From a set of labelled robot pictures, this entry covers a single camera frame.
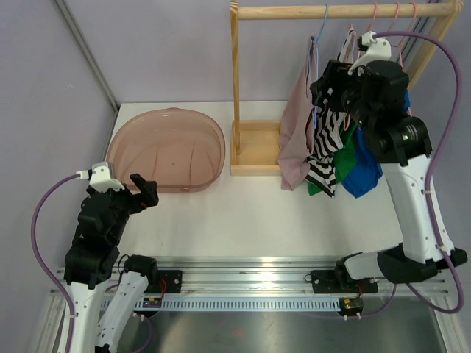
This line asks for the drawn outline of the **light blue wire hanger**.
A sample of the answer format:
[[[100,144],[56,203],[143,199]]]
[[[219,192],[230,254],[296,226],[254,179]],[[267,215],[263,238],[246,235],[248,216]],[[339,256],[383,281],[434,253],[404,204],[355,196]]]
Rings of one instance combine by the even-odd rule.
[[[322,34],[324,32],[328,11],[329,11],[329,5],[325,4],[325,14],[324,14],[322,25],[320,27],[318,34],[313,36],[314,48],[312,49],[312,52],[313,52],[312,56],[314,58],[314,63],[315,63],[315,79],[319,78],[319,44],[321,42]],[[312,115],[314,129],[316,129],[317,121],[318,121],[318,107],[317,106],[314,106],[314,108],[312,109],[311,115]]]

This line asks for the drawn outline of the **pink tank top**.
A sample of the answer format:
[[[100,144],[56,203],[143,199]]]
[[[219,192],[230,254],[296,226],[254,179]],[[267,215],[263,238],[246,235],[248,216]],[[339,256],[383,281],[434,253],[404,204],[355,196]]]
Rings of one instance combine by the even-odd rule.
[[[293,191],[308,174],[314,150],[314,120],[310,86],[317,78],[316,37],[311,36],[305,64],[280,119],[278,165],[281,188]]]

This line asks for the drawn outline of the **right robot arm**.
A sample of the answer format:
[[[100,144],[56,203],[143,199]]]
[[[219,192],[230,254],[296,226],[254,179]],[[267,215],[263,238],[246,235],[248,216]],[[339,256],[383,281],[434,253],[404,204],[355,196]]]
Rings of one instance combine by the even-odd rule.
[[[341,258],[332,271],[335,285],[348,293],[369,279],[393,284],[424,282],[451,265],[467,262],[467,253],[443,231],[440,214],[430,220],[425,177],[431,166],[426,125],[404,109],[408,75],[398,63],[376,60],[354,67],[330,60],[311,85],[313,102],[332,113],[346,113],[361,128],[365,144],[383,169],[403,240],[389,249]]]

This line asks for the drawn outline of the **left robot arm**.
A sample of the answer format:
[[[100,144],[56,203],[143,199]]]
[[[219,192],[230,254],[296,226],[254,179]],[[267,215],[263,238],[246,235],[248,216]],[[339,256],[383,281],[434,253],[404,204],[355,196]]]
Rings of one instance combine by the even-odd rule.
[[[145,293],[155,295],[145,306],[160,309],[166,294],[181,291],[181,270],[160,270],[155,258],[133,254],[124,263],[107,309],[99,312],[126,223],[131,215],[159,202],[156,182],[146,181],[140,174],[130,179],[138,193],[125,185],[112,189],[106,183],[103,191],[88,187],[82,202],[72,246],[65,256],[64,280],[74,306],[66,324],[74,330],[71,352],[117,352],[126,323]]]

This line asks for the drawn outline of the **black white striped tank top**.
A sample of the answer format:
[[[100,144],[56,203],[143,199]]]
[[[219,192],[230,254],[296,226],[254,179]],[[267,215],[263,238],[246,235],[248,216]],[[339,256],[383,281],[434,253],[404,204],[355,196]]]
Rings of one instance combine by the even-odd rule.
[[[308,157],[310,170],[305,177],[310,196],[324,193],[333,198],[336,194],[332,186],[335,167],[332,165],[331,157],[343,147],[340,137],[343,114],[346,115],[318,108],[317,128],[314,129],[314,150]]]

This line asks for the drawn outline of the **pink hanger under striped top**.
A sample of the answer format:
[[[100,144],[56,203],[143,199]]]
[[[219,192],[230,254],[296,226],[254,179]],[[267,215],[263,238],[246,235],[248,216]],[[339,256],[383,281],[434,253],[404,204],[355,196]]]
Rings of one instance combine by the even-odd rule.
[[[367,28],[368,32],[372,30],[372,27],[375,23],[375,19],[377,16],[377,11],[378,11],[378,3],[375,2],[373,6],[374,6],[374,10],[373,10],[373,15],[372,15],[372,20]],[[350,24],[349,29],[347,31],[347,37],[339,53],[339,59],[342,62],[354,63],[360,57],[360,54],[357,54],[357,57],[354,56],[354,51],[355,51],[354,47],[356,43],[356,38],[357,38],[356,31],[354,30],[353,25]]]

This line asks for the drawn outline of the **green tank top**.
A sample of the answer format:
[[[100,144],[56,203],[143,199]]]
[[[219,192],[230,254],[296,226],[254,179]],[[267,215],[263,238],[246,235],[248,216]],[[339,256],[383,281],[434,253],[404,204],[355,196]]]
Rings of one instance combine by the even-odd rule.
[[[357,157],[355,156],[355,136],[358,126],[351,125],[346,132],[341,133],[341,139],[345,140],[344,147],[334,153],[331,157],[332,165],[335,167],[333,190],[342,183],[348,174],[356,167]]]

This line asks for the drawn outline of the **blue tank top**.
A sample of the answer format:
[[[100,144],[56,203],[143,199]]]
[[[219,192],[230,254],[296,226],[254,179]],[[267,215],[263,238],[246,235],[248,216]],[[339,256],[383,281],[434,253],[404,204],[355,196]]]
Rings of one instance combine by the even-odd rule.
[[[342,118],[341,133],[346,132],[351,125],[356,124],[349,115],[343,114]],[[344,147],[346,141],[342,139],[341,141]],[[355,198],[360,198],[378,185],[378,181],[383,176],[383,171],[376,157],[367,147],[364,133],[359,126],[355,136],[355,156],[357,157],[356,167],[339,184]]]

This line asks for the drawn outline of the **pink hanger under blue top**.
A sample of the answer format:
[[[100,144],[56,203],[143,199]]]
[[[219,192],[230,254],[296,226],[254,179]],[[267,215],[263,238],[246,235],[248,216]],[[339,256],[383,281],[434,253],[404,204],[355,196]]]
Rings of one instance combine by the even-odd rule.
[[[410,32],[412,30],[412,27],[414,25],[414,22],[416,21],[417,19],[417,4],[415,2],[411,2],[411,5],[413,6],[414,8],[414,15],[413,15],[413,18],[411,20],[411,22],[409,23],[408,27],[407,27],[407,32]],[[406,38],[405,37],[401,37],[400,39],[400,42],[398,43],[398,49],[399,49],[399,52],[398,52],[398,58],[399,58],[399,64],[400,64],[400,67],[402,69],[404,69],[403,67],[403,46],[406,42]],[[412,113],[411,113],[411,103],[410,103],[410,98],[409,98],[409,92],[408,90],[406,90],[406,93],[405,93],[405,96],[404,96],[404,106],[403,106],[403,110],[405,113],[407,113],[409,116],[412,116]]]

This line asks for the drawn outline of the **pink hanger under green top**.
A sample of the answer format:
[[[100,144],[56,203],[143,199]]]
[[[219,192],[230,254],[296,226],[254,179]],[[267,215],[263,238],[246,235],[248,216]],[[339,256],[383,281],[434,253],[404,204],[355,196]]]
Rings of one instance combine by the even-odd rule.
[[[388,29],[386,30],[387,32],[390,32],[390,31],[393,30],[395,24],[397,23],[398,15],[400,13],[400,3],[395,2],[395,5],[396,5],[396,10],[395,10],[395,14],[394,14],[394,19],[392,20],[391,24],[389,25]],[[400,49],[400,43],[397,43],[395,45],[393,43],[391,43],[391,47]]]

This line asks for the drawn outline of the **pink plastic basin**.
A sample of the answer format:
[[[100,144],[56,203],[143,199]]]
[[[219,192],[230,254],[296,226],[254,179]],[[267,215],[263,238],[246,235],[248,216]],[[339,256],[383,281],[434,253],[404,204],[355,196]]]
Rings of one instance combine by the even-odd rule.
[[[160,193],[202,191],[217,180],[224,160],[220,126],[204,113],[176,107],[131,118],[107,151],[115,178],[133,191],[132,174],[155,181]]]

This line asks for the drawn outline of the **wooden clothes rack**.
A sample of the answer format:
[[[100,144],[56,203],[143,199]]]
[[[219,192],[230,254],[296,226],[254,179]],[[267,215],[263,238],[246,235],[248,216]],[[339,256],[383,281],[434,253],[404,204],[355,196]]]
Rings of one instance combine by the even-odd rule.
[[[417,18],[432,18],[433,25],[428,32],[442,40],[460,12],[463,1],[441,3],[418,3],[410,1],[400,5],[398,18],[413,18],[417,4]],[[333,5],[329,7],[327,19],[372,19],[373,4]],[[376,19],[394,18],[395,4],[379,4]],[[325,5],[241,7],[237,1],[230,2],[231,52],[233,69],[234,119],[230,144],[230,173],[233,176],[259,177],[278,176],[279,155],[278,120],[242,120],[239,90],[238,22],[248,20],[291,20],[324,18]]]

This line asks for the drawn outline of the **aluminium rail frame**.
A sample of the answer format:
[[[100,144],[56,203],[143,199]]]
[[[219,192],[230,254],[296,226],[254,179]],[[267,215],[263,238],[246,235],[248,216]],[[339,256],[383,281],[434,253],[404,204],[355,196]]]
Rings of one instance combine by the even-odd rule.
[[[164,257],[158,268],[181,270],[183,296],[313,296],[308,274],[332,257]]]

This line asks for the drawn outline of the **left corner aluminium post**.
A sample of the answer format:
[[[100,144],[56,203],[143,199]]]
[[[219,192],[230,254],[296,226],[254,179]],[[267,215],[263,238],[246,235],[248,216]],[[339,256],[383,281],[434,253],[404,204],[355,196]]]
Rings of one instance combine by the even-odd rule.
[[[61,18],[63,19],[65,27],[71,33],[74,42],[76,43],[82,57],[84,58],[86,64],[91,70],[91,73],[93,74],[93,77],[96,80],[96,83],[99,86],[111,110],[115,115],[117,115],[119,112],[119,103],[117,102],[114,93],[108,85],[101,68],[95,60],[93,53],[89,48],[89,45],[87,44],[86,39],[82,33],[82,30],[80,29],[76,19],[72,14],[72,11],[69,9],[67,1],[54,0],[52,3],[55,5]]]

